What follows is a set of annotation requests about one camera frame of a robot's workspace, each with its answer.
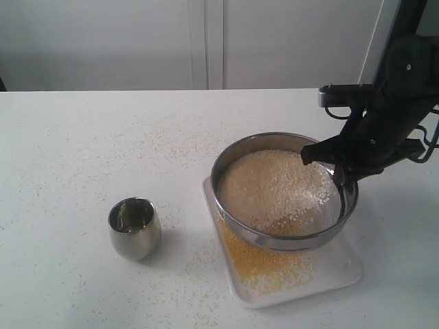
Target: white plate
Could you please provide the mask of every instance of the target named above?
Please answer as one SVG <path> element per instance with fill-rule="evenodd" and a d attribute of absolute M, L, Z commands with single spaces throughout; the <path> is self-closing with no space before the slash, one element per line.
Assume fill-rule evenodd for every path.
<path fill-rule="evenodd" d="M 309 276 L 306 283 L 270 293 L 260 293 L 260 291 L 244 285 L 228 253 L 220 223 L 216 220 L 219 215 L 212 194 L 210 178 L 203 181 L 203 189 L 210 218 L 226 261 L 226 275 L 230 291 L 243 306 L 247 308 L 272 306 L 316 293 L 347 287 L 361 278 L 362 263 L 344 234 L 340 233 L 325 246 L 307 252 L 306 256 L 312 268 L 312 275 Z"/>

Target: metal cup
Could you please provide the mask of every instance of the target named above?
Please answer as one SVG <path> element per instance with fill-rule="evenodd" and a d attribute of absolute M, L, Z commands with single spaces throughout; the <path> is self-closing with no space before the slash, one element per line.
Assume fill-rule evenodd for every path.
<path fill-rule="evenodd" d="M 140 197 L 120 201 L 108 215 L 111 243 L 129 260 L 141 260 L 157 248 L 162 229 L 154 205 Z"/>

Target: metal sieve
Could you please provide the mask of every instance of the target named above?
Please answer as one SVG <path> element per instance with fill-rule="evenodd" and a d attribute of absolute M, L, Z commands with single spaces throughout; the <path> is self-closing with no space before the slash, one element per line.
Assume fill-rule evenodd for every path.
<path fill-rule="evenodd" d="M 211 171 L 211 185 L 218 213 L 226 225 L 239 238 L 262 248 L 299 252 L 316 249 L 328 243 L 343 228 L 346 220 L 352 214 L 358 199 L 358 184 L 350 182 L 343 186 L 336 186 L 333 181 L 333 167 L 329 164 L 319 163 L 322 169 L 331 178 L 330 198 L 325 203 L 313 208 L 309 217 L 313 220 L 306 221 L 300 236 L 270 235 L 255 230 L 233 217 L 223 205 L 219 185 L 227 168 L 235 161 L 256 151 L 278 149 L 300 153 L 305 145 L 317 141 L 297 134 L 285 132 L 268 132 L 245 137 L 228 146 L 217 158 Z"/>

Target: robotic arm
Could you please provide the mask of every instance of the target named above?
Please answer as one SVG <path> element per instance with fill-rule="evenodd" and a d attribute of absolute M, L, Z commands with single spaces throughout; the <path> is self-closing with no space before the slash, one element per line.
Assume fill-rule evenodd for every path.
<path fill-rule="evenodd" d="M 337 136 L 302 149 L 305 165 L 326 162 L 335 165 L 334 181 L 344 184 L 383 172 L 408 158 L 426 162 L 439 139 L 439 122 L 429 142 L 407 138 L 415 129 L 426 135 L 419 123 L 439 103 L 439 37 L 406 36 L 395 42 L 386 58 L 385 81 L 380 86 L 325 86 L 319 104 L 335 119 L 346 119 Z M 331 107 L 351 109 L 337 117 Z"/>

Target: cup rim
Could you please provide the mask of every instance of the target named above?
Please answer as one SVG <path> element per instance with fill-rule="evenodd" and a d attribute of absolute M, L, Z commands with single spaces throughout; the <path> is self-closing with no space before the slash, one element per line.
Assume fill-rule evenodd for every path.
<path fill-rule="evenodd" d="M 135 199 L 136 199 L 136 200 L 142 200 L 142 201 L 145 201 L 145 202 L 147 202 L 147 203 L 151 206 L 151 208 L 152 208 L 152 219 L 148 222 L 148 224 L 147 224 L 146 226 L 144 226 L 144 227 L 142 227 L 140 230 L 136 230 L 136 231 L 134 231 L 134 232 L 120 232 L 120 231 L 114 229 L 113 226 L 112 226 L 111 223 L 110 223 L 110 217 L 111 217 L 111 215 L 113 214 L 113 212 L 114 212 L 114 211 L 115 211 L 115 210 L 116 210 L 116 209 L 117 209 L 122 203 L 127 202 L 127 201 L 130 201 L 130 200 L 135 200 Z M 108 213 L 107 224 L 108 224 L 108 227 L 110 228 L 110 230 L 111 230 L 112 232 L 114 232 L 114 233 L 117 233 L 117 234 L 120 234 L 120 235 L 133 235 L 133 234 L 136 234 L 136 233 L 140 233 L 140 232 L 142 232 L 144 229 L 146 229 L 148 226 L 150 226 L 150 223 L 154 220 L 155 216 L 156 216 L 156 207 L 154 206 L 154 204 L 153 204 L 150 200 L 148 200 L 148 199 L 146 199 L 146 198 L 144 198 L 144 197 L 127 197 L 127 198 L 125 198 L 125 199 L 123 199 L 123 200 L 117 202 L 117 203 L 111 208 L 110 212 Z"/>

